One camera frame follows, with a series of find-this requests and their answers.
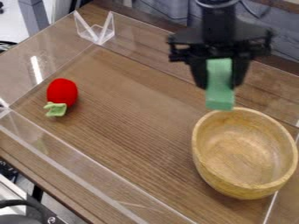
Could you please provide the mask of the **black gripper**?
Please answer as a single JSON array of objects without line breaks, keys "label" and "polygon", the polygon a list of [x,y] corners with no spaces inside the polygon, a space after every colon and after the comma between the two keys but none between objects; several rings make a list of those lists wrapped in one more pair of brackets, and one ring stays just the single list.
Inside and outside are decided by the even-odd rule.
[{"label": "black gripper", "polygon": [[235,5],[203,5],[199,24],[167,38],[169,58],[171,62],[190,64],[195,84],[202,89],[209,84],[206,60],[234,59],[231,87],[237,88],[246,79],[250,61],[270,54],[273,37],[271,29],[238,18]]}]

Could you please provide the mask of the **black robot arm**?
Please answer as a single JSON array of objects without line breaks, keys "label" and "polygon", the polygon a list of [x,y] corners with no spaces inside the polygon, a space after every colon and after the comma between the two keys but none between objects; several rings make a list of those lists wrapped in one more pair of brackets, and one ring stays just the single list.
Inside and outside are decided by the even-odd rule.
[{"label": "black robot arm", "polygon": [[185,62],[199,88],[209,87],[209,60],[231,60],[231,88],[243,84],[250,61],[271,53],[274,31],[242,21],[237,15],[241,0],[195,0],[202,21],[167,37],[171,62]]}]

